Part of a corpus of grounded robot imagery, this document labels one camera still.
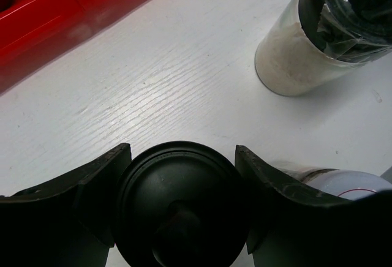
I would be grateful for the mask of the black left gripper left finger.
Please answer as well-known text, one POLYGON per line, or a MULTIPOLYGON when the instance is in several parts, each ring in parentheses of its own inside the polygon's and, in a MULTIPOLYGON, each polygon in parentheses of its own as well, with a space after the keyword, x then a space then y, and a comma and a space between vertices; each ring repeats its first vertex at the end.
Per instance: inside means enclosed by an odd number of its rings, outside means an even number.
POLYGON ((105 266, 130 144, 39 185, 1 197, 1 266, 105 266))

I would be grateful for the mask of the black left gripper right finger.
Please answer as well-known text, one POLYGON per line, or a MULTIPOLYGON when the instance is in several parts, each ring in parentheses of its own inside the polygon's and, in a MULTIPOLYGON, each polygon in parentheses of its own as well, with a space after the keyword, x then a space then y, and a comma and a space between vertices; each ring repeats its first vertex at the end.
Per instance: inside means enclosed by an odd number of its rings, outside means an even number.
POLYGON ((247 189, 255 266, 390 266, 391 190, 347 200, 308 186, 243 145, 235 168, 247 189))

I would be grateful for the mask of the black lid spice jar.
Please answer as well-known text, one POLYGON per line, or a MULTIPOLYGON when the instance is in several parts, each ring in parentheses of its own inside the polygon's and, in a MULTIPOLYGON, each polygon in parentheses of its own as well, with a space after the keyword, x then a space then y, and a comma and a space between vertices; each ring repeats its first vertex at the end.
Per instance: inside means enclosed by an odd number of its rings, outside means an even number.
POLYGON ((111 227, 131 266, 230 266, 249 231, 243 180, 208 146, 153 146, 121 175, 111 227))

